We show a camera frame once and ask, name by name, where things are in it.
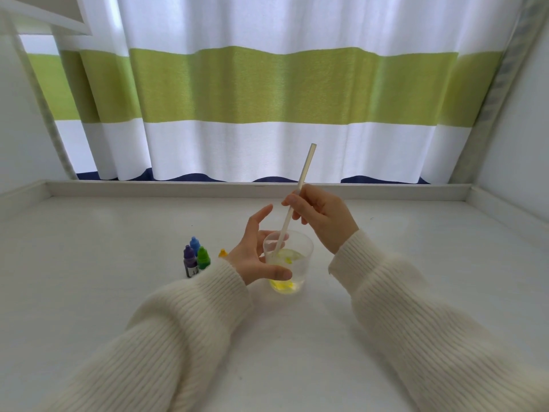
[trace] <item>person's left hand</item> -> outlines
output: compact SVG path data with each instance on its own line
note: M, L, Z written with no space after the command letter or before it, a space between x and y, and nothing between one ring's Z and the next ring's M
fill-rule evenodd
M259 230L259 223L271 214L273 205L270 204L253 214L248 220L244 236L237 247L225 257L238 272L246 285L257 279L289 280L292 271L278 265L268 265L264 262L263 241L273 231Z

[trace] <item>person's right arm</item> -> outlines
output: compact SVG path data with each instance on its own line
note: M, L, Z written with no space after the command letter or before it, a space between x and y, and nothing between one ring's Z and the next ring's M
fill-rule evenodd
M407 260L378 249L345 203L306 185L283 205L335 254L330 273L422 411L549 411L549 377L516 362L469 315L438 299Z

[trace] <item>stirring stick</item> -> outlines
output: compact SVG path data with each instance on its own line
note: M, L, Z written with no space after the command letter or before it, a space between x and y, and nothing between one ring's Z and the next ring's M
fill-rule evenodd
M303 170L301 171L301 176L299 177L298 191L301 191L301 188L305 183L305 177L307 176L307 172L309 171L309 166L311 165L312 155L315 154L315 149L316 149L316 145L314 143L311 143L309 154L307 155L307 159L305 160L305 165L303 165ZM278 250L280 250L280 247L282 246L282 242L284 241L284 237L286 235L286 231L288 230L288 226L290 225L290 220L292 219L293 213L294 213L294 210L292 207L290 207L288 209L288 213L286 214L286 219L284 220L282 230L280 230L280 236L278 237L278 241L276 242L276 247L274 248L273 256L276 256L278 254Z

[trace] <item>sleeve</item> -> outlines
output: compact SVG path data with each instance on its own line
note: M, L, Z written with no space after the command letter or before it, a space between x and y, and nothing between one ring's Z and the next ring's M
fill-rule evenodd
M549 377L513 360L470 316L432 295L409 262L357 231L330 273L421 411L549 411Z
M220 259L197 277L151 295L126 332L88 360L40 409L190 410L251 308L241 277Z

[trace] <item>person's left arm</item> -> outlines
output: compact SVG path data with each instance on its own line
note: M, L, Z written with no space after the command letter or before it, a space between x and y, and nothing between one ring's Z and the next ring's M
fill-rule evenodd
M191 409L213 378L232 332L252 309L246 285L291 275L259 258L270 233L259 231L259 222L271 210L269 205L250 218L242 241L224 260L152 294L126 332L88 360L41 410Z

